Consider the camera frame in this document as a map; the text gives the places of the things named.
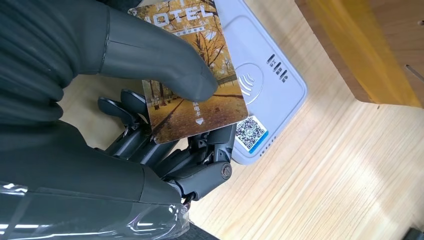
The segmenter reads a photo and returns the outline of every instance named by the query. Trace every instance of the tree trunk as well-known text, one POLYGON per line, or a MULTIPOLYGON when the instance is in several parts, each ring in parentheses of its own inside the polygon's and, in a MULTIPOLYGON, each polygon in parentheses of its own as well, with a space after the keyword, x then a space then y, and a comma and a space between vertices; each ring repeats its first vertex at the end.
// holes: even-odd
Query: tree trunk
POLYGON ((166 106, 165 103, 165 94, 164 94, 164 85, 162 83, 159 83, 159 89, 160 89, 160 100, 162 101, 162 106, 166 106))
POLYGON ((155 92, 153 91, 153 83, 152 83, 152 80, 149 80, 148 82, 150 83, 151 104, 155 105, 155 92))

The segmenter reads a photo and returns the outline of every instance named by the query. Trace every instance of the wood grain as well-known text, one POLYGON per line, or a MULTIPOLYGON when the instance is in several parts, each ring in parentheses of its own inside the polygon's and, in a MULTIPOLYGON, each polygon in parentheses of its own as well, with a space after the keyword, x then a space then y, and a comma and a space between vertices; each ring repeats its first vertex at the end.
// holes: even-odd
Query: wood grain
MULTIPOLYGON (((309 88, 306 103, 257 163, 192 204, 222 240, 400 240, 424 229, 424 110, 357 101, 293 0, 246 0, 309 88)), ((79 76, 63 120, 105 148, 122 131, 93 101, 130 80, 79 76)))
POLYGON ((296 0, 357 99, 422 107, 422 0, 296 0))

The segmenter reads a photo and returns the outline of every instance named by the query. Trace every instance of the nfc symbol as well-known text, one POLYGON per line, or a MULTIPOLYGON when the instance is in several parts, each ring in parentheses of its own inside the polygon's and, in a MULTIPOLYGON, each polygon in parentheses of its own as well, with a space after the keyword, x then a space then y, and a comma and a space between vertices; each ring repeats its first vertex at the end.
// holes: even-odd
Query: nfc symbol
POLYGON ((249 92, 252 91, 252 89, 250 87, 253 87, 253 83, 251 83, 251 82, 254 82, 254 81, 255 80, 250 76, 250 74, 247 74, 247 76, 243 75, 242 77, 240 77, 240 76, 238 77, 238 82, 242 86, 241 92, 244 95, 247 95, 247 96, 250 97, 251 94, 249 92))

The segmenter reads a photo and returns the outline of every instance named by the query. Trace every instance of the autumn tree image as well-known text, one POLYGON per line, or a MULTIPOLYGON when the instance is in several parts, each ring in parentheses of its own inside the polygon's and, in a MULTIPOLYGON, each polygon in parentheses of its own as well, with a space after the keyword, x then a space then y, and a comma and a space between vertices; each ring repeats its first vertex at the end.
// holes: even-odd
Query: autumn tree image
POLYGON ((209 100, 198 103, 181 99, 162 83, 144 80, 144 89, 150 89, 145 93, 157 143, 208 132, 248 116, 214 0, 172 0, 128 13, 187 41, 219 85, 209 100))

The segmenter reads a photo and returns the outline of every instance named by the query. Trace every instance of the white arrow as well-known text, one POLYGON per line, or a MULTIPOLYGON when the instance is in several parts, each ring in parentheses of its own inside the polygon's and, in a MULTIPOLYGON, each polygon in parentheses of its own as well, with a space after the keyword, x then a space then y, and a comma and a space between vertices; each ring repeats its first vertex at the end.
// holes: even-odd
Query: white arrow
POLYGON ((203 117, 202 118, 199 118, 199 119, 196 119, 196 123, 197 124, 199 124, 199 125, 202 125, 202 123, 204 122, 205 120, 203 119, 203 117))

